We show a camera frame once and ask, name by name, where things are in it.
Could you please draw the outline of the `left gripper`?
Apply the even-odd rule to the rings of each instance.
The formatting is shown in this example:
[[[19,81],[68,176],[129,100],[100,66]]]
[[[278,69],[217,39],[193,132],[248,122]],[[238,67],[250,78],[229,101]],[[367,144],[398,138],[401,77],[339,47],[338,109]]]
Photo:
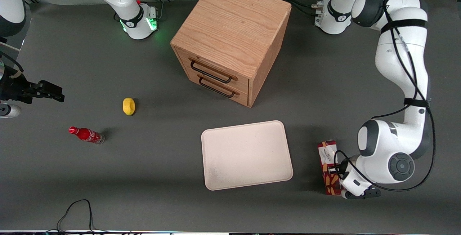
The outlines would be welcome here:
[[[365,195],[365,191],[369,189],[372,184],[364,180],[356,171],[345,171],[345,166],[328,165],[326,167],[328,174],[343,174],[340,184],[342,186],[341,196],[343,197],[360,197]]]

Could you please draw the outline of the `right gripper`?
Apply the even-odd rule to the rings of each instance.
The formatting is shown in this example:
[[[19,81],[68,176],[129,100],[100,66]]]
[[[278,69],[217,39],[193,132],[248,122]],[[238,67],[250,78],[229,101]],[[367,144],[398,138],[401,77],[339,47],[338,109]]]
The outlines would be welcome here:
[[[65,96],[62,88],[51,82],[41,80],[38,90],[32,88],[33,83],[27,81],[22,71],[4,71],[1,73],[0,100],[20,101],[31,104],[33,98],[48,98],[63,103]]]

